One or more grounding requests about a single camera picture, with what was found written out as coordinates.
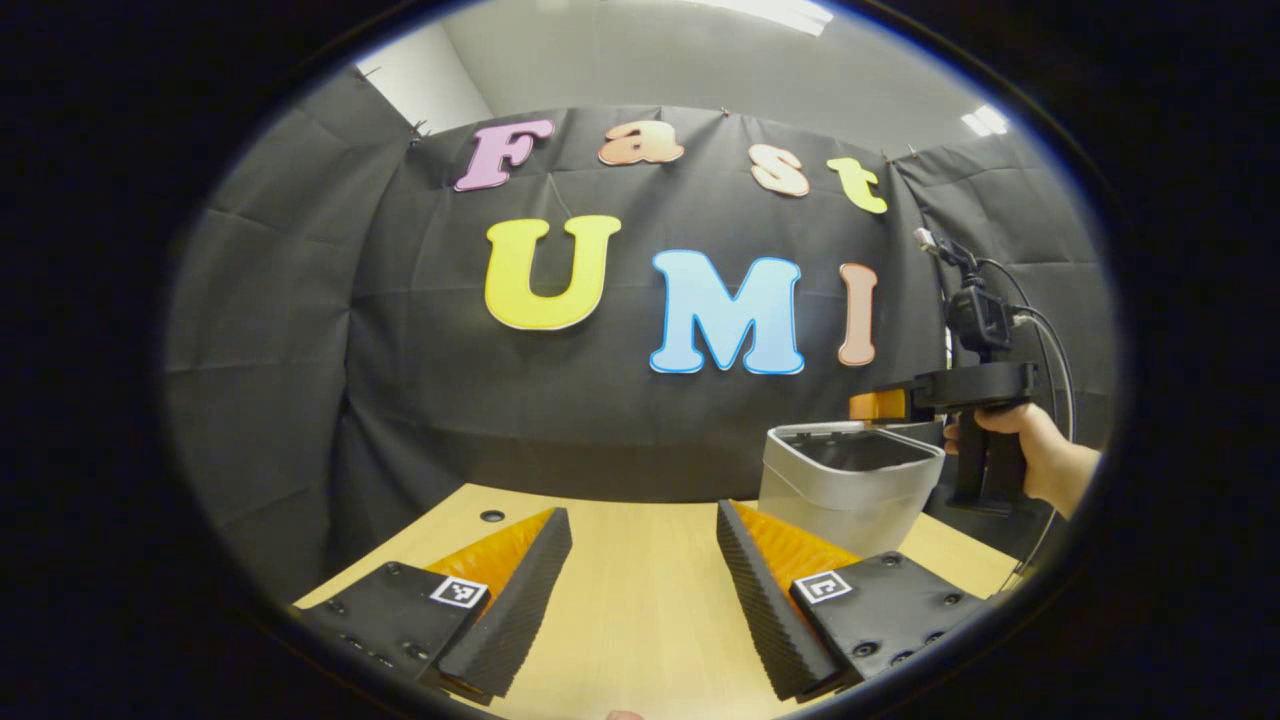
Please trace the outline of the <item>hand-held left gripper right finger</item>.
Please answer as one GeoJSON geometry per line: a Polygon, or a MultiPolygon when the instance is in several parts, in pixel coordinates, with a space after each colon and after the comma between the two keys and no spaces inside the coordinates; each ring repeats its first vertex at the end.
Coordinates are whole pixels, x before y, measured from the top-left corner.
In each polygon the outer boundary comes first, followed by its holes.
{"type": "Polygon", "coordinates": [[[872,680],[989,612],[989,603],[897,551],[860,559],[733,500],[716,538],[778,700],[872,680]]]}

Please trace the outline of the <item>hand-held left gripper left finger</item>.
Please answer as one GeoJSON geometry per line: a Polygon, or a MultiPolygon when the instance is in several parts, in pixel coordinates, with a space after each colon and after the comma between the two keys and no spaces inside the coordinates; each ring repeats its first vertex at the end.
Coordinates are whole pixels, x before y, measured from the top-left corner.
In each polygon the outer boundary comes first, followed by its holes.
{"type": "Polygon", "coordinates": [[[401,684],[489,705],[509,692],[573,546],[552,507],[426,566],[388,561],[291,616],[401,684]]]}

